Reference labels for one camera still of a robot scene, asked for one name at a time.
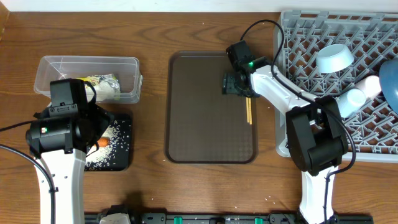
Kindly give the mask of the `dark blue bowl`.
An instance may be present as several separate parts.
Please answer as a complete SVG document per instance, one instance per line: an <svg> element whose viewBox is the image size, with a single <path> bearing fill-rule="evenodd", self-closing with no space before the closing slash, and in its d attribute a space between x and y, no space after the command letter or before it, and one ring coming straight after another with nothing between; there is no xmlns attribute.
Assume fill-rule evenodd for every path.
<svg viewBox="0 0 398 224"><path fill-rule="evenodd" d="M379 70L379 81L382 93L392 108L397 113L397 91L398 91L398 65L397 59L384 62Z"/></svg>

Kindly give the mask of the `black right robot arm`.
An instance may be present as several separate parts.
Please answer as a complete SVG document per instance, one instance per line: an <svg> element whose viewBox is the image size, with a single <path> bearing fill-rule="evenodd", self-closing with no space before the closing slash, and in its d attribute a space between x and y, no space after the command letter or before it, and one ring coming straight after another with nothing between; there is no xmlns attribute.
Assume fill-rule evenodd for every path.
<svg viewBox="0 0 398 224"><path fill-rule="evenodd" d="M264 97L284 114L287 148L302 172L299 211L306 223L330 223L331 188L348 152L348 132L337 102L303 91L264 57L229 57L233 72L223 78L223 93Z"/></svg>

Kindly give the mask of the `green snack wrapper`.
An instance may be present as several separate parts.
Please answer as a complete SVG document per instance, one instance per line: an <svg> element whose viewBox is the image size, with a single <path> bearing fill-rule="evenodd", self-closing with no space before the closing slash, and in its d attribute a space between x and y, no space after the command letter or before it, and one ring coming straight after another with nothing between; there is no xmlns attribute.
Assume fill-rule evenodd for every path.
<svg viewBox="0 0 398 224"><path fill-rule="evenodd" d="M83 80L84 82L89 82L91 83L91 86L94 88L95 85L99 84L100 82L106 81L108 83L114 83L114 85L117 85L120 89L120 94L121 94L121 87L119 84L119 80L116 78L114 74L106 74L106 75L92 75L88 77L81 77L80 80ZM85 90L86 90L86 96L88 101L92 100L94 97L93 89L85 83ZM114 100L105 100L105 101L118 101L120 100L120 94L118 98L115 98Z"/></svg>

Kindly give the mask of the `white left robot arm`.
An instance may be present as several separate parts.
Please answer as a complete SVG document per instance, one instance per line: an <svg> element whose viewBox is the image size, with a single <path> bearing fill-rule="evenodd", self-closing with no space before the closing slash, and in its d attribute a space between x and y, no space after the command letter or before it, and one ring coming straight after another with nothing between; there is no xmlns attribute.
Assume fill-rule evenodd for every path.
<svg viewBox="0 0 398 224"><path fill-rule="evenodd" d="M84 223L83 176L87 152L114 115L100 106L48 106L34 114L26 141L40 190L41 223Z"/></svg>

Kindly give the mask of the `orange carrot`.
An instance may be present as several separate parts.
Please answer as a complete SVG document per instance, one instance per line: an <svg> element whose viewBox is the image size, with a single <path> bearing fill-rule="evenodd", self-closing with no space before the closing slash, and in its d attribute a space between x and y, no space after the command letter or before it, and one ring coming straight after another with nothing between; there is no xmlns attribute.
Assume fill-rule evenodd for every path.
<svg viewBox="0 0 398 224"><path fill-rule="evenodd" d="M102 137L99 140L97 140L97 142L95 143L95 146L98 147L107 147L110 144L110 139L109 138L105 138Z"/></svg>

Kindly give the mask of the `light blue cup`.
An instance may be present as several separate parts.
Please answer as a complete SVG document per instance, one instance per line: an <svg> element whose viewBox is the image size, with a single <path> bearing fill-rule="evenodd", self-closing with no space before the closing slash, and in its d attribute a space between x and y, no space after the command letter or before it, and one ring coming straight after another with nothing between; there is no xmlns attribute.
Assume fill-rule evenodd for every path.
<svg viewBox="0 0 398 224"><path fill-rule="evenodd" d="M342 118L355 114L366 102L366 95L357 88L352 88L336 98Z"/></svg>

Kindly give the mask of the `white tissue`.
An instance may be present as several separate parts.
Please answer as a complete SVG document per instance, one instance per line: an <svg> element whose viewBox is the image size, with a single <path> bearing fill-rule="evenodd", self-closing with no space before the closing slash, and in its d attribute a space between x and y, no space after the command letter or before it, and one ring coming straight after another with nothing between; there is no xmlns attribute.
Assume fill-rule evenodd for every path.
<svg viewBox="0 0 398 224"><path fill-rule="evenodd" d="M115 98L118 98L120 94L120 89L117 85L106 81L95 85L94 89L96 91L97 101L114 100Z"/></svg>

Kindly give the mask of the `light blue small bowl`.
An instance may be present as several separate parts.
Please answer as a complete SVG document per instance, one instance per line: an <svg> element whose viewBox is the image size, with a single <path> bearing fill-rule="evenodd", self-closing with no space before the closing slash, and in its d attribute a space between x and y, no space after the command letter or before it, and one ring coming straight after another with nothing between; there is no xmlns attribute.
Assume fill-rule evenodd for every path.
<svg viewBox="0 0 398 224"><path fill-rule="evenodd" d="M322 48L316 57L316 65L320 73L333 73L349 67L354 57L344 44L332 44Z"/></svg>

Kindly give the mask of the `pink cup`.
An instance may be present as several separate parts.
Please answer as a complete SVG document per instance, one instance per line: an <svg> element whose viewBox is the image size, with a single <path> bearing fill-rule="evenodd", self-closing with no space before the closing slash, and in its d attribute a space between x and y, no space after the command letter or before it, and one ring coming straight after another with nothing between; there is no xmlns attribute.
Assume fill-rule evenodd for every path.
<svg viewBox="0 0 398 224"><path fill-rule="evenodd" d="M368 76L355 84L355 88L361 90L367 100L373 100L381 93L379 77L375 75Z"/></svg>

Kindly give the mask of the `wooden chopstick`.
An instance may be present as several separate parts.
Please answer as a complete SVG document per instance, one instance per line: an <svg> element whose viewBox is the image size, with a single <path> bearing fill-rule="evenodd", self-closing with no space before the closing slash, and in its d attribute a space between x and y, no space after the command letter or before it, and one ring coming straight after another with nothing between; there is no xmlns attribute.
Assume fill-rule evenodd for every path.
<svg viewBox="0 0 398 224"><path fill-rule="evenodd" d="M252 125L252 107L251 107L251 99L249 99L249 112L250 112L250 122L251 122L250 125Z"/></svg>
<svg viewBox="0 0 398 224"><path fill-rule="evenodd" d="M250 122L250 112L249 112L249 98L246 97L246 116L247 116L247 122L251 124Z"/></svg>

